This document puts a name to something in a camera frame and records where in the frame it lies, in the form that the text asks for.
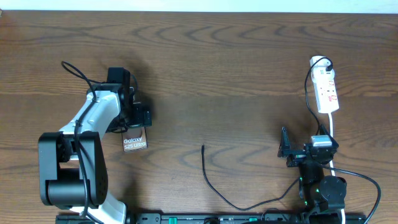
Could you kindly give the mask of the Galaxy S25 Ultra smartphone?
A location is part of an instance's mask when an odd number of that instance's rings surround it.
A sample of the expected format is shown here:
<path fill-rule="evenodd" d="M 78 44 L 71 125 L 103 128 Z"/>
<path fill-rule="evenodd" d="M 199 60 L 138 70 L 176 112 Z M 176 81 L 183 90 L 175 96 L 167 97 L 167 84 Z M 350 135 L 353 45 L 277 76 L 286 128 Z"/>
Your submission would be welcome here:
<path fill-rule="evenodd" d="M 148 143 L 145 127 L 128 129 L 125 133 L 122 133 L 122 143 L 124 152 L 147 149 Z"/>

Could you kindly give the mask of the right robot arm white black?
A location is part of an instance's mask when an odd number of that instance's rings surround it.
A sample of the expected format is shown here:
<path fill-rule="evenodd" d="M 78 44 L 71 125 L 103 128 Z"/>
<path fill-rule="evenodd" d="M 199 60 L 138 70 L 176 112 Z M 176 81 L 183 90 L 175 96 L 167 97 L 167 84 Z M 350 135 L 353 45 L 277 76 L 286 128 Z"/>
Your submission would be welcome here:
<path fill-rule="evenodd" d="M 301 149 L 294 149 L 289 141 L 285 127 L 281 130 L 278 157 L 286 159 L 287 167 L 297 167 L 300 173 L 300 196 L 306 204 L 305 210 L 299 215 L 300 221 L 339 223 L 338 214 L 345 208 L 345 179 L 333 175 L 325 175 L 323 166 L 333 160 L 339 144 L 324 126 L 320 134 L 311 137 L 311 142 Z"/>

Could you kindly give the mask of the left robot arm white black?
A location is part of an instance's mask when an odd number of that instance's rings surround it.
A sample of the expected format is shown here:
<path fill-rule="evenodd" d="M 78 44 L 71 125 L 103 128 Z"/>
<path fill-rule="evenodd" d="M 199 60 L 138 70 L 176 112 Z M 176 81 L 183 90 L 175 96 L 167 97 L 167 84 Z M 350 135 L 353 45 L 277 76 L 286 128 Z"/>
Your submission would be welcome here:
<path fill-rule="evenodd" d="M 128 84 L 95 84 L 69 123 L 39 137 L 39 188 L 44 205 L 75 212 L 79 221 L 131 222 L 127 205 L 108 190 L 101 140 L 106 133 L 151 125 L 149 108 L 136 101 L 135 93 Z"/>

